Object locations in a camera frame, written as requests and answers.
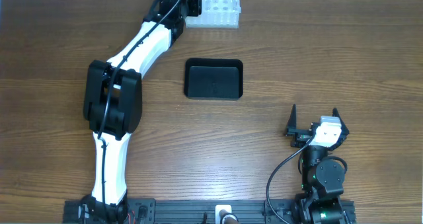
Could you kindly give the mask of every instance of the wooden table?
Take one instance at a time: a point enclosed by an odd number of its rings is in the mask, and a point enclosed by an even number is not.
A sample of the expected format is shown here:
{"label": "wooden table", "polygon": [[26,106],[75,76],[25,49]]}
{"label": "wooden table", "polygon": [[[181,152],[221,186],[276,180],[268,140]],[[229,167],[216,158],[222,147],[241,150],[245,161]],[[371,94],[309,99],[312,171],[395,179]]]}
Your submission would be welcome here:
{"label": "wooden table", "polygon": [[[3,0],[0,221],[60,222],[91,192],[95,146],[82,107],[87,68],[137,33],[153,0]],[[342,198],[360,223],[422,217],[423,0],[241,0],[238,30],[188,29],[143,80],[128,151],[129,197],[264,200],[296,149],[293,103],[308,128],[337,107],[351,134]],[[238,58],[238,101],[190,100],[190,57]],[[301,192],[296,161],[272,198]]]}

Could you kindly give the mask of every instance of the clear plastic egg carton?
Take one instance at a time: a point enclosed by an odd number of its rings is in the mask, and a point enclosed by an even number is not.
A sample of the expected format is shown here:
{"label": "clear plastic egg carton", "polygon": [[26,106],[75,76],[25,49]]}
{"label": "clear plastic egg carton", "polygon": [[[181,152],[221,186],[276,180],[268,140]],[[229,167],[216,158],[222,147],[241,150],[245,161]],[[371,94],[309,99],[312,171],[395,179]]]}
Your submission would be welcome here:
{"label": "clear plastic egg carton", "polygon": [[202,0],[202,14],[186,17],[187,28],[238,28],[239,0]]}

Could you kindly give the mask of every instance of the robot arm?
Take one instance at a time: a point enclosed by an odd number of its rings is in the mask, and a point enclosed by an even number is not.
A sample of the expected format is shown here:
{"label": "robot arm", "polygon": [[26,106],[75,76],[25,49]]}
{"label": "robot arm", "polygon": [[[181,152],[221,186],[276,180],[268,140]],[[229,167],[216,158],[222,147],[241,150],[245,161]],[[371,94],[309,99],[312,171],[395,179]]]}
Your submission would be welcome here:
{"label": "robot arm", "polygon": [[182,34],[184,19],[201,14],[201,5],[201,0],[155,0],[140,31],[119,54],[90,64],[84,117],[96,143],[96,180],[91,195],[81,202],[80,218],[94,215],[124,222],[126,154],[141,119],[141,79]]}

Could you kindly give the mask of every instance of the wooden tabletop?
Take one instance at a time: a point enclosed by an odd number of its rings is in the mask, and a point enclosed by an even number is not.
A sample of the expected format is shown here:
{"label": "wooden tabletop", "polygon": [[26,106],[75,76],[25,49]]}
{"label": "wooden tabletop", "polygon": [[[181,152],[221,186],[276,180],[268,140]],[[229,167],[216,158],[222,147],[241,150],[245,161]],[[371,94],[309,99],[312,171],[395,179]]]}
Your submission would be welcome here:
{"label": "wooden tabletop", "polygon": [[[82,115],[87,68],[116,55],[153,0],[3,0],[0,221],[60,222],[91,192],[95,146]],[[296,151],[284,137],[337,107],[350,129],[343,199],[360,223],[422,220],[423,0],[241,0],[240,27],[186,29],[143,80],[130,141],[130,198],[264,200]],[[244,63],[238,101],[183,94],[190,57]],[[296,159],[272,198],[301,192]]]}

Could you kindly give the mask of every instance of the transparent plastic container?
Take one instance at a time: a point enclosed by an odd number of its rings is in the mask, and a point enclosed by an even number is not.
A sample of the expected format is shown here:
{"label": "transparent plastic container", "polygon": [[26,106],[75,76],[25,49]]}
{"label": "transparent plastic container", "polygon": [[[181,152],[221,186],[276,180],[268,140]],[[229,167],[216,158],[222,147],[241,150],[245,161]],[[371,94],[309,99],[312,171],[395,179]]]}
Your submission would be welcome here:
{"label": "transparent plastic container", "polygon": [[187,28],[238,28],[239,0],[202,0],[202,14],[186,17]]}

